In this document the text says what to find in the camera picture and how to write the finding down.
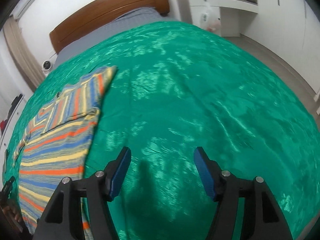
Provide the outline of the person's left hand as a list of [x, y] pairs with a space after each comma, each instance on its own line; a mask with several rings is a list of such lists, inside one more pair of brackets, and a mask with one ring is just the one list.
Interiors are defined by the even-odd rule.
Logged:
[[5, 215], [12, 215], [18, 223], [22, 222], [23, 219], [20, 209], [13, 199], [8, 199], [1, 209]]

